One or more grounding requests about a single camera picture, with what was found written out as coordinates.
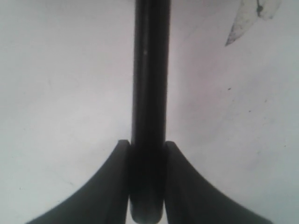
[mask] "black cylindrical shaft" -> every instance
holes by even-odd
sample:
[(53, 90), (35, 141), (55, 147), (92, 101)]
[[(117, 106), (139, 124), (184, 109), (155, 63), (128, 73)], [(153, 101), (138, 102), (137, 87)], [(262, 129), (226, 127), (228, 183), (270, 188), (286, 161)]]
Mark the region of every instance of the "black cylindrical shaft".
[(170, 3), (135, 3), (130, 200), (140, 224), (157, 223), (162, 216)]

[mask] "black curved piece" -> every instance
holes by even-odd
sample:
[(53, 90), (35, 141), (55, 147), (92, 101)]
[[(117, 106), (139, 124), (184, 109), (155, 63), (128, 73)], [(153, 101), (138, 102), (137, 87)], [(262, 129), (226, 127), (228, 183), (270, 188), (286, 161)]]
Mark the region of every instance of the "black curved piece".
[(139, 224), (162, 217), (170, 0), (136, 0), (131, 214)]
[(125, 224), (128, 152), (120, 140), (98, 172), (75, 194), (28, 224)]
[(272, 224), (212, 186), (174, 142), (166, 142), (165, 150), (165, 207), (169, 224)]

